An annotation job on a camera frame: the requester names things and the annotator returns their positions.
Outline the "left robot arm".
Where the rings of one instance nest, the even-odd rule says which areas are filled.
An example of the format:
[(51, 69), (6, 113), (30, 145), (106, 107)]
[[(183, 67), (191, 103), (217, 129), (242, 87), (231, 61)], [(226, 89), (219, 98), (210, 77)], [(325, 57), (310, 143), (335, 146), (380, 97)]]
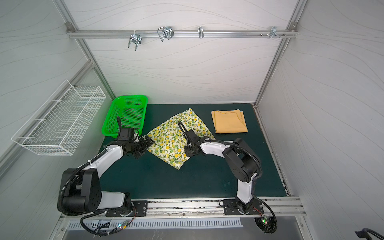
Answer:
[(79, 216), (102, 210), (131, 213), (130, 194), (102, 191), (101, 176), (125, 155), (136, 159), (155, 143), (150, 137), (137, 140), (120, 138), (110, 142), (98, 155), (78, 168), (67, 169), (62, 174), (57, 209), (66, 216)]

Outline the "yellow skirt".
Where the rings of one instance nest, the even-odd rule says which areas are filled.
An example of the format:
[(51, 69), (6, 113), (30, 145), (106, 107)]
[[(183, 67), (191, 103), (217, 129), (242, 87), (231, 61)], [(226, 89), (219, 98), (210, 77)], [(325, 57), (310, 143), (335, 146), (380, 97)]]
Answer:
[(212, 111), (211, 114), (216, 134), (248, 132), (243, 111)]

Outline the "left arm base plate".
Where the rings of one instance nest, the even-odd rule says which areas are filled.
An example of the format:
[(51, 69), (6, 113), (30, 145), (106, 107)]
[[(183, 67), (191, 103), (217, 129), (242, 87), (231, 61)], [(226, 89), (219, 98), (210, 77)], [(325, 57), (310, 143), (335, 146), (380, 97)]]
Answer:
[(145, 217), (147, 214), (148, 203), (148, 201), (131, 201), (129, 207), (109, 209), (106, 213), (106, 217)]

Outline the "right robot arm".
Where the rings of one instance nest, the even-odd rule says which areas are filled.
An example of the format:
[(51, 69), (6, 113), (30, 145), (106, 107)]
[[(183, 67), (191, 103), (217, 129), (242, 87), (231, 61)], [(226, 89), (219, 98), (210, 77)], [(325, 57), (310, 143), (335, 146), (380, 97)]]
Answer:
[(200, 138), (194, 131), (183, 133), (187, 141), (188, 157), (198, 154), (215, 155), (226, 160), (232, 174), (238, 180), (236, 204), (240, 214), (246, 215), (254, 203), (256, 180), (263, 174), (261, 161), (253, 150), (240, 138), (220, 141), (209, 137)]

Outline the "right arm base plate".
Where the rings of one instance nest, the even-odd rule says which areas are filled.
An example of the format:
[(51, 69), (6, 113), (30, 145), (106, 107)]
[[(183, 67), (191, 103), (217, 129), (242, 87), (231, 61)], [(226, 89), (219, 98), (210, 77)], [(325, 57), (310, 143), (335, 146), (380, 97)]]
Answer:
[(252, 199), (244, 204), (238, 199), (224, 199), (219, 202), (219, 206), (224, 209), (226, 216), (232, 215), (264, 215), (262, 203)]

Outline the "floral patterned skirt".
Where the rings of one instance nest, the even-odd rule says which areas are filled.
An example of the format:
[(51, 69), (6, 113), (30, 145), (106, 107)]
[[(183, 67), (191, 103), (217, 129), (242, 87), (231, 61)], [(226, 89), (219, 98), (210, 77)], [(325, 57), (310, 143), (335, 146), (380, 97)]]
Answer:
[(171, 117), (150, 131), (147, 136), (155, 143), (148, 148), (148, 151), (177, 170), (189, 159), (184, 150), (187, 141), (178, 122), (182, 122), (187, 130), (193, 130), (200, 138), (214, 137), (192, 109)]

